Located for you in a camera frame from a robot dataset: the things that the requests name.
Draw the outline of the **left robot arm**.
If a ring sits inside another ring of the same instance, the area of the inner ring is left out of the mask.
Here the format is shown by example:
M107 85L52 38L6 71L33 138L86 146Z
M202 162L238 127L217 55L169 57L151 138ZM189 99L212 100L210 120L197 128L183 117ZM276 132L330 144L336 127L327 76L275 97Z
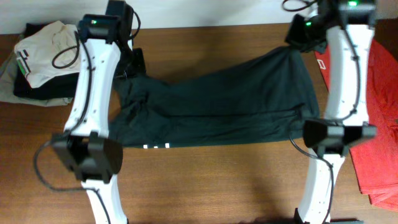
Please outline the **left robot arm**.
M81 182L96 223L128 223L118 189L123 148L109 138L108 111L113 80L146 70L133 47L138 15L126 1L109 1L103 15L86 14L78 25L80 72L72 111L62 134L50 141L58 158Z

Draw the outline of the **dark green Nike t-shirt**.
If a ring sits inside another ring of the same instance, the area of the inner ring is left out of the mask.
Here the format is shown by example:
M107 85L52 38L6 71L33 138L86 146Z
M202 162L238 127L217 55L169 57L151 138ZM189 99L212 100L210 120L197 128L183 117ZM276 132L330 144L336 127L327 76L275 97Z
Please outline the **dark green Nike t-shirt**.
M278 47L202 77L146 74L114 83L121 110L109 136L125 147L195 147L301 138L320 109L298 50Z

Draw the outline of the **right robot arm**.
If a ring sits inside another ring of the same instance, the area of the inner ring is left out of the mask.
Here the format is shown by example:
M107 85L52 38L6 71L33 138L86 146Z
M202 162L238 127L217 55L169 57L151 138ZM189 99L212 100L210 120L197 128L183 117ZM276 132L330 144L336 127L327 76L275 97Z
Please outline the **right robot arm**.
M366 104L368 58L376 25L375 0L305 1L285 41L293 48L330 53L330 86L323 118L303 124L309 167L293 223L331 223L335 182L349 150L376 136Z

